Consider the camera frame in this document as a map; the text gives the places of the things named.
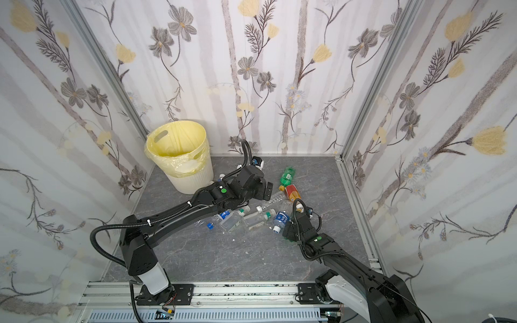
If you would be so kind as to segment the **clear bottle blue label white cap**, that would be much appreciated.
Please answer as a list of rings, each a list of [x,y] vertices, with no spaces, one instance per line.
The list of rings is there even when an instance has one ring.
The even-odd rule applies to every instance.
[[[273,220],[273,231],[279,234],[290,221],[290,217],[287,211],[280,211],[277,213]]]

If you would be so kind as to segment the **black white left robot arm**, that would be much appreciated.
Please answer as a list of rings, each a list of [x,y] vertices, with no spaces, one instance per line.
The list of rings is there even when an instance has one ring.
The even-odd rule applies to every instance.
[[[265,180],[262,159],[252,155],[248,141],[242,141],[241,145],[242,166],[221,180],[198,189],[188,201],[157,215],[141,219],[132,215],[121,224],[103,225],[92,230],[90,242],[93,248],[101,256],[125,267],[128,275],[142,286],[140,294],[132,297],[133,302],[159,306],[171,304],[177,295],[153,250],[161,242],[199,220],[227,210],[239,210],[252,199],[268,201],[271,198],[273,185]],[[97,241],[101,231],[110,230],[121,233],[122,258],[109,254]]]

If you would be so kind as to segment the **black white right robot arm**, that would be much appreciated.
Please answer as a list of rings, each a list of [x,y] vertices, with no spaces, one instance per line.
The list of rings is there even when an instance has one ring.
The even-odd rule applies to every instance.
[[[330,236],[318,232],[310,220],[309,207],[301,199],[292,205],[291,222],[284,236],[296,242],[307,261],[319,261],[337,278],[358,292],[354,302],[349,293],[331,291],[331,282],[325,289],[329,297],[362,316],[369,322],[425,322],[430,321],[416,303],[405,281],[397,275],[387,277],[352,257]]]

